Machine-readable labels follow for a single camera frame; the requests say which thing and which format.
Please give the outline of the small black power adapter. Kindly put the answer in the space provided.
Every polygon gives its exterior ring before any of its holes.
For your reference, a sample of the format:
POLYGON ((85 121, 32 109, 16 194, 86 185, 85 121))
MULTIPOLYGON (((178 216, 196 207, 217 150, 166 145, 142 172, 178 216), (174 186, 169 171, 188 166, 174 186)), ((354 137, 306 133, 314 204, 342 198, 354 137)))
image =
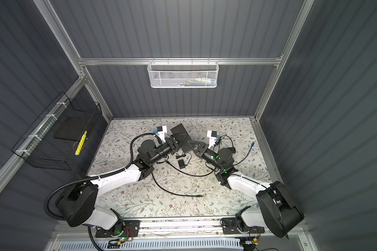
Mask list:
POLYGON ((186 168, 186 164, 185 164, 184 160, 178 160, 178 164, 179 164, 179 169, 186 168))

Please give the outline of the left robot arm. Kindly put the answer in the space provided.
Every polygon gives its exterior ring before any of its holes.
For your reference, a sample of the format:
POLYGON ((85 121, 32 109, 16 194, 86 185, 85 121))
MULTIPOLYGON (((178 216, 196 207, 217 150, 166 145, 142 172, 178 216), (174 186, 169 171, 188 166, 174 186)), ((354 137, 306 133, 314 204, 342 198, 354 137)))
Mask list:
POLYGON ((154 171, 154 164, 177 151, 182 142, 177 135, 164 140, 155 133, 153 136, 159 145, 145 140, 137 156, 133 145, 129 146, 130 160, 126 166, 66 183, 52 191, 44 201, 45 213, 53 219, 67 221, 71 227, 85 225, 110 230, 121 223, 118 213, 100 207, 97 200, 109 191, 148 177, 154 171))

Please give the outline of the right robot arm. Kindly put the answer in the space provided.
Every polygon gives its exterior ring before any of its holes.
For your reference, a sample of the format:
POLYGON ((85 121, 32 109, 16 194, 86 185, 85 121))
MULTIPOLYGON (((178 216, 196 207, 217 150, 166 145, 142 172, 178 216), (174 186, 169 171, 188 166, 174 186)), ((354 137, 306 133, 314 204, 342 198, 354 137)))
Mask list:
POLYGON ((282 182, 269 184, 239 172, 234 167, 233 152, 229 148, 214 152, 204 142, 189 140, 187 143, 197 157, 216 169, 220 185, 257 201, 258 208, 246 206, 235 214, 239 231, 248 233, 253 227, 267 228, 282 238, 304 220, 304 213, 282 182))

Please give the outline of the yellow item in basket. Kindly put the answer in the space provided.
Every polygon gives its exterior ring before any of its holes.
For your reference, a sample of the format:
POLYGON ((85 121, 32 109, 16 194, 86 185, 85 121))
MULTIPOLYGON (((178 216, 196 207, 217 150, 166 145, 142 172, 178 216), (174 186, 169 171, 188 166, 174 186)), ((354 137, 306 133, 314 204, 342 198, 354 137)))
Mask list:
POLYGON ((79 144, 78 144, 78 146, 77 146, 77 148, 75 150, 75 153, 74 153, 76 156, 80 155, 80 153, 81 153, 81 151, 82 151, 82 149, 84 147, 85 141, 87 139, 87 134, 88 134, 88 132, 85 131, 83 133, 83 135, 81 136, 81 139, 79 140, 79 144))

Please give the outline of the black pad in basket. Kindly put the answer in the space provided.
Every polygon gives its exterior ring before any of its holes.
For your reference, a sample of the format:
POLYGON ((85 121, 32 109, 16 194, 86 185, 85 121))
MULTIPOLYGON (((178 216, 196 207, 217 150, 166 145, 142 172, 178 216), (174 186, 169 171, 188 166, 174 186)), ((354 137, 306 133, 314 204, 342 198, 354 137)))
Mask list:
POLYGON ((88 118, 69 117, 55 132, 54 138, 58 140, 77 141, 85 132, 88 123, 88 118))

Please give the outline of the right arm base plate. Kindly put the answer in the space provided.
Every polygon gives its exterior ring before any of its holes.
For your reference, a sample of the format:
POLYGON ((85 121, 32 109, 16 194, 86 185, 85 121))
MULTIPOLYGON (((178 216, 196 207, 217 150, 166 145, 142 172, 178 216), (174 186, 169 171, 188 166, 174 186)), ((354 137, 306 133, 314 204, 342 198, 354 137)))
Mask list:
POLYGON ((264 227, 249 227, 243 220, 237 218, 222 218, 220 224, 225 235, 233 234, 264 234, 264 227))

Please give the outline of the white mesh wall basket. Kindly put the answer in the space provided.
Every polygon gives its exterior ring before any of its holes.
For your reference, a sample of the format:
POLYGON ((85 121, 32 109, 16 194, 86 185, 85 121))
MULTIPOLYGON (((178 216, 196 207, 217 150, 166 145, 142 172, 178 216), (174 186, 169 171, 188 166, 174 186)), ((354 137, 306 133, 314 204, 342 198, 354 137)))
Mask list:
POLYGON ((216 88, 219 64, 148 63, 152 88, 216 88))

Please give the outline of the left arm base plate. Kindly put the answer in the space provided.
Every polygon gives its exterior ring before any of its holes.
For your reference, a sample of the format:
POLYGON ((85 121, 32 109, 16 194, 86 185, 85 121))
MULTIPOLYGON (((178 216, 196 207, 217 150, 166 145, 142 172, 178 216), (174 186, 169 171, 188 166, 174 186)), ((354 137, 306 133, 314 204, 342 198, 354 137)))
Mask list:
POLYGON ((114 227, 109 230, 97 228, 96 238, 133 238, 137 237, 141 222, 139 220, 127 220, 117 222, 114 227))

